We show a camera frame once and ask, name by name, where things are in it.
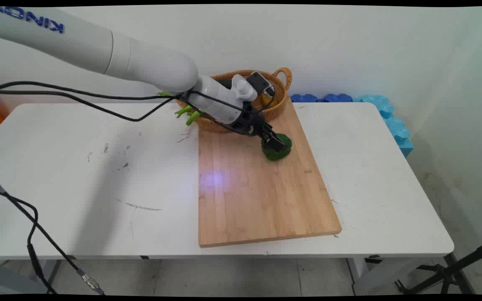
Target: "table leg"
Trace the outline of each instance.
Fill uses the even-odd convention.
[[[57,273],[56,266],[59,267],[59,264],[58,264],[60,263],[59,260],[39,260],[38,262],[42,267],[42,273],[44,273],[44,277],[49,283],[51,283],[50,280],[52,280],[53,277],[55,277],[55,274]],[[34,274],[34,272],[29,276],[29,279],[42,283],[42,280],[40,280],[38,276]]]
[[[429,258],[386,258],[373,269],[367,271],[354,282],[353,288],[357,296],[370,293],[375,288],[390,284],[412,272],[418,266],[429,261]],[[351,271],[362,270],[351,266]]]
[[[354,282],[357,282],[360,277],[362,277],[362,275],[369,272],[364,257],[348,258],[347,261],[349,262],[349,266],[351,267],[352,280]]]
[[[42,283],[0,267],[0,294],[8,293],[46,293],[46,287]]]

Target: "wooden cutting board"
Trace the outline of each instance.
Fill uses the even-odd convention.
[[[341,232],[297,113],[286,101],[270,122],[293,141],[282,160],[267,160],[257,136],[199,131],[201,247]]]

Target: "robotic arm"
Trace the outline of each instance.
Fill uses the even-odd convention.
[[[57,8],[0,6],[0,38],[86,70],[153,84],[172,95],[184,93],[181,101],[230,130],[258,135],[277,152],[286,147],[265,122],[264,115],[253,111],[250,105],[258,94],[272,91],[270,83],[258,72],[247,79],[235,76],[228,89],[199,75],[194,61],[179,51],[129,38]],[[251,114],[241,114],[236,108]]]

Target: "black cable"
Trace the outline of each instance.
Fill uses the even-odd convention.
[[[166,101],[160,103],[157,107],[153,108],[151,111],[149,111],[148,113],[144,114],[141,118],[131,118],[131,117],[126,117],[124,115],[120,115],[119,113],[116,113],[116,112],[113,112],[111,110],[108,110],[108,109],[105,109],[105,108],[102,108],[98,105],[95,105],[94,103],[90,103],[86,100],[83,100],[77,96],[74,96],[72,94],[68,94],[68,93],[65,93],[65,92],[58,92],[58,91],[8,91],[8,90],[4,90],[4,91],[1,91],[0,90],[0,94],[11,94],[11,95],[58,95],[58,96],[62,96],[62,97],[68,97],[70,99],[74,99],[75,101],[77,102],[80,102],[82,103],[83,105],[88,105],[89,107],[92,107],[94,109],[97,109],[97,110],[100,110],[102,112],[105,112],[107,114],[111,114],[111,115],[114,115],[118,118],[122,118],[123,120],[128,120],[128,121],[132,121],[132,122],[139,122],[141,120],[143,120],[144,118],[148,117],[150,114],[152,114],[153,112],[157,111],[157,109],[163,107],[163,105],[167,104],[169,101],[172,101],[172,99],[175,99],[175,98],[179,98],[181,96],[181,94],[179,95],[175,95],[175,96],[172,96],[170,98],[168,98]]]
[[[93,278],[90,278],[82,269],[80,269],[77,265],[75,265],[75,263],[73,263],[73,261],[68,257],[68,255],[66,255],[66,253],[64,253],[64,251],[59,247],[59,245],[53,241],[51,236],[49,236],[49,234],[44,230],[44,228],[38,223],[38,211],[36,210],[36,208],[32,204],[29,204],[28,202],[20,200],[19,198],[15,198],[14,196],[9,195],[7,192],[4,192],[4,193],[0,192],[0,196],[5,196],[6,198],[8,198],[8,200],[10,200],[12,204],[14,204],[23,214],[25,214],[27,216],[27,218],[29,218],[30,221],[32,221],[34,224],[36,224],[36,227],[38,227],[38,229],[42,232],[42,234],[44,234],[44,236],[48,239],[48,241],[52,244],[52,246],[55,247],[57,249],[57,251],[59,251],[59,253],[63,256],[63,258],[70,265],[72,265],[72,267],[75,269],[75,272],[77,272],[79,274],[79,276],[82,277],[84,282],[86,282],[86,284],[92,290],[94,290],[99,295],[103,295],[103,296],[105,295],[105,293],[100,288],[100,286],[96,282],[96,280],[94,280]],[[27,206],[29,208],[32,208],[33,211],[36,214],[35,218],[31,217],[31,214],[29,214],[29,212],[27,212],[25,209],[23,209],[23,207],[21,207],[19,205],[19,203],[24,204],[25,206]],[[34,252],[33,245],[28,244],[27,249],[29,250],[29,256],[31,257],[31,263],[33,265],[33,268],[35,269],[35,272],[36,272],[37,276],[42,280],[42,282],[44,282],[44,285],[46,285],[46,287],[48,288],[48,291],[51,291],[52,293],[56,294],[55,290],[51,287],[49,282],[46,281],[46,278],[44,277],[44,273],[42,273],[42,268],[40,267],[40,264],[38,262],[38,258],[36,257],[36,253]]]
[[[12,196],[12,198],[14,200],[16,200],[16,202],[22,202],[22,203],[25,203],[23,200],[20,200],[19,198],[15,198]],[[29,212],[25,211],[25,209],[23,209],[23,207],[21,206],[17,206],[19,207],[18,209],[20,211],[23,212],[23,214],[25,214],[27,216],[27,218],[32,221],[33,223],[35,222],[33,217],[31,217],[31,214],[29,214]],[[39,224],[39,223],[36,223],[36,226],[38,227],[38,229],[40,230],[40,232],[42,232],[42,234],[44,234],[44,236],[46,237],[46,239],[53,245],[53,247],[55,247],[57,249],[57,251],[59,251],[59,253],[63,256],[63,258],[68,261],[68,263],[70,265],[72,265],[72,267],[75,269],[75,270],[78,270],[79,268],[77,267],[77,265],[75,265],[75,263],[72,262],[72,260],[68,257],[68,255],[66,255],[66,253],[64,253],[64,251],[59,247],[59,245],[53,241],[53,239],[51,238],[51,236],[49,236],[49,234],[44,230],[44,228]]]
[[[214,122],[214,123],[222,126],[223,128],[226,128],[227,130],[230,130],[230,131],[232,131],[232,132],[234,132],[234,133],[238,133],[238,134],[240,134],[240,135],[246,135],[245,133],[243,133],[243,132],[241,132],[241,131],[238,131],[238,130],[236,130],[235,128],[232,128],[231,126],[227,126],[227,125],[225,125],[224,123],[219,122],[218,120],[216,120],[216,119],[215,119],[213,116],[211,116],[210,114],[207,114],[207,113],[205,113],[205,112],[200,111],[197,107],[195,107],[193,104],[191,104],[191,103],[189,102],[189,99],[186,99],[185,102],[186,102],[188,105],[190,105],[191,108],[193,108],[195,111],[199,112],[201,116],[208,118],[209,120],[211,120],[212,122]]]
[[[57,90],[62,90],[62,91],[68,91],[68,92],[73,92],[77,94],[83,94],[83,95],[88,95],[91,97],[99,97],[99,98],[105,98],[105,99],[120,99],[120,100],[148,100],[148,99],[160,99],[160,98],[169,98],[169,96],[153,96],[153,97],[115,97],[112,95],[103,95],[103,94],[96,94],[96,93],[90,93],[87,91],[81,91],[81,90],[76,90],[72,88],[66,88],[66,87],[61,87],[61,86],[56,86],[54,84],[45,84],[43,82],[31,82],[31,81],[19,81],[19,82],[7,82],[6,84],[0,84],[0,90],[12,86],[20,86],[28,84],[31,86],[41,86],[41,87],[46,87],[46,88],[52,88],[52,89],[57,89]]]
[[[31,238],[32,238],[33,233],[36,229],[36,225],[38,225],[38,211],[36,210],[36,208],[33,205],[31,205],[27,202],[24,202],[22,200],[16,199],[15,197],[11,196],[7,192],[4,192],[4,193],[0,192],[0,195],[5,196],[14,206],[16,206],[22,213],[27,215],[27,217],[29,217],[29,219],[31,219],[31,221],[33,222],[33,227],[32,227],[31,232],[29,233],[29,236],[27,238],[27,249],[29,250],[29,257],[31,259],[31,264],[33,265],[33,269],[35,270],[36,276],[38,276],[38,278],[42,281],[42,283],[44,283],[46,288],[48,288],[48,291],[50,291],[50,293],[53,293],[53,294],[57,295],[57,292],[53,289],[51,284],[49,284],[49,282],[46,280],[46,277],[44,276],[44,273],[42,272],[42,268],[40,267],[40,263],[38,262],[38,258],[36,257],[36,253],[34,252],[33,244],[31,243]],[[19,203],[22,203],[25,206],[27,206],[27,207],[29,207],[33,210],[33,212],[35,214],[34,219],[31,218],[31,214],[29,214],[29,212],[27,212],[23,207],[21,207],[21,205]]]
[[[230,108],[239,110],[239,111],[241,111],[241,112],[243,112],[243,113],[254,114],[253,111],[243,110],[243,109],[241,109],[241,108],[239,108],[239,107],[236,107],[235,105],[231,105],[230,103],[227,103],[227,102],[222,101],[222,100],[220,100],[220,99],[216,99],[216,98],[211,97],[211,96],[209,96],[209,95],[203,94],[202,92],[199,92],[199,91],[190,91],[189,94],[198,94],[198,95],[200,95],[200,96],[202,96],[202,97],[206,97],[207,99],[211,99],[212,101],[216,101],[216,102],[218,102],[218,103],[222,103],[223,105],[226,105],[226,106],[228,106],[228,107],[230,107]]]

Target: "mark on table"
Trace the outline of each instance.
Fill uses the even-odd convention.
[[[155,208],[148,208],[148,207],[138,206],[138,205],[136,205],[136,204],[130,204],[130,203],[127,203],[127,202],[123,202],[123,203],[126,204],[126,205],[128,205],[128,206],[134,207],[135,210],[137,210],[137,209],[144,209],[144,210],[151,210],[151,211],[160,211],[160,210],[162,210],[162,209],[155,209]]]

